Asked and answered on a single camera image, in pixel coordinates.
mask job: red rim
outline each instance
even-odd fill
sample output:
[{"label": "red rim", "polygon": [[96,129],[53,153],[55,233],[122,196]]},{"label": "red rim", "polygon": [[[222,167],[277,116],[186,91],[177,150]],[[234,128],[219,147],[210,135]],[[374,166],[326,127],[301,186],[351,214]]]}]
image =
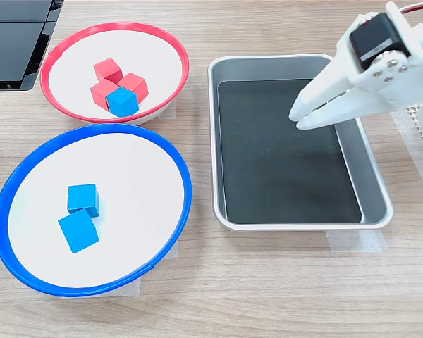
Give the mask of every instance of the red rim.
[{"label": "red rim", "polygon": [[[170,95],[170,97],[167,98],[167,100],[165,100],[158,106],[155,106],[154,108],[149,109],[148,111],[145,111],[144,113],[141,113],[141,114],[128,116],[126,118],[103,119],[103,118],[87,118],[85,116],[75,114],[72,111],[69,111],[68,109],[64,108],[55,99],[54,95],[51,93],[50,86],[49,86],[49,74],[50,74],[51,67],[60,58],[63,52],[66,49],[68,49],[70,46],[72,46],[74,43],[79,42],[81,39],[89,37],[90,35],[94,35],[101,32],[108,32],[109,30],[134,30],[136,32],[151,34],[168,42],[177,51],[178,55],[180,56],[180,60],[182,62],[182,78],[180,79],[180,83],[178,84],[177,90],[174,93],[172,93],[172,95]],[[138,118],[143,118],[145,116],[148,116],[154,113],[155,111],[158,111],[159,109],[163,108],[169,102],[171,102],[178,95],[178,93],[182,90],[183,86],[185,85],[185,82],[188,78],[189,70],[190,70],[190,62],[188,60],[188,55],[185,48],[180,43],[180,41],[178,41],[173,35],[169,34],[168,32],[151,25],[146,25],[144,23],[103,23],[101,25],[95,25],[95,26],[86,28],[85,30],[81,30],[75,33],[74,35],[71,35],[70,37],[62,41],[58,46],[56,46],[49,53],[41,69],[41,89],[45,97],[47,98],[47,100],[49,100],[49,102],[56,109],[58,109],[60,112],[65,113],[66,115],[69,115],[73,118],[77,118],[79,120],[84,120],[84,121],[92,122],[92,123],[122,123],[122,122],[131,121],[131,120],[137,120]]]}]

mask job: silver tray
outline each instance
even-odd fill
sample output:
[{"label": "silver tray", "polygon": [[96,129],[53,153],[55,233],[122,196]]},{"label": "silver tray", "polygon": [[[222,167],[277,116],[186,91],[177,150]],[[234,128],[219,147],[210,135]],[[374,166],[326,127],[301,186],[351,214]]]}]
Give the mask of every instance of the silver tray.
[{"label": "silver tray", "polygon": [[241,56],[218,58],[209,66],[209,102],[213,205],[217,219],[232,230],[361,230],[379,229],[393,217],[393,206],[367,136],[359,119],[335,125],[339,151],[360,209],[353,223],[233,222],[228,217],[223,174],[223,147],[218,87],[224,82],[298,80],[314,78],[331,60],[323,54],[292,56]]}]

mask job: white robot part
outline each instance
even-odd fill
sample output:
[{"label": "white robot part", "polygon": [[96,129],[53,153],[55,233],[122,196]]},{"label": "white robot part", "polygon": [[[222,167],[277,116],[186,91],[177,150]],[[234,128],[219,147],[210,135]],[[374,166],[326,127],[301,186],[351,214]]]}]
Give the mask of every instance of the white robot part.
[{"label": "white robot part", "polygon": [[[396,50],[385,51],[363,70],[350,42],[350,34],[376,13],[359,15],[338,41],[334,59],[299,93],[293,104],[289,117],[298,122],[298,129],[323,127],[372,113],[399,111],[414,104],[422,104],[417,116],[419,121],[423,120],[423,25],[410,27],[393,2],[386,4],[386,14],[410,55]],[[380,44],[361,59],[383,49]]]}]

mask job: wooden table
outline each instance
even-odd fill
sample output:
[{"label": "wooden table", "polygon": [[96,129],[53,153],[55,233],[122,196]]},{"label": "wooden table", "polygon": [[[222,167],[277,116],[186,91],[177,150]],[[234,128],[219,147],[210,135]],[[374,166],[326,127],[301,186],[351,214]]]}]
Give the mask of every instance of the wooden table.
[{"label": "wooden table", "polygon": [[[423,337],[423,182],[389,114],[364,119],[396,216],[383,253],[331,252],[324,232],[230,232],[212,212],[207,66],[243,54],[333,55],[357,14],[383,1],[67,1],[51,48],[116,20],[159,26],[184,44],[190,78],[175,120],[146,126],[184,156],[194,202],[179,257],[141,295],[57,299],[0,261],[0,337]],[[423,13],[416,15],[423,20]],[[80,127],[41,92],[0,92],[0,190],[36,147]]]}]

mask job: black object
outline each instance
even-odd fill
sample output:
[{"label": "black object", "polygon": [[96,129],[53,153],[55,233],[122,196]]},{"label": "black object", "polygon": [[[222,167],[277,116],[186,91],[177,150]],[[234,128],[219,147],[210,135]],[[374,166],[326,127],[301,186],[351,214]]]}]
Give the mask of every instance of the black object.
[{"label": "black object", "polygon": [[0,0],[0,90],[33,87],[63,0]]},{"label": "black object", "polygon": [[298,130],[288,112],[310,80],[222,82],[226,212],[237,224],[359,223],[334,126]]},{"label": "black object", "polygon": [[350,34],[350,41],[363,70],[385,51],[402,51],[407,57],[409,51],[387,14],[379,13]]}]

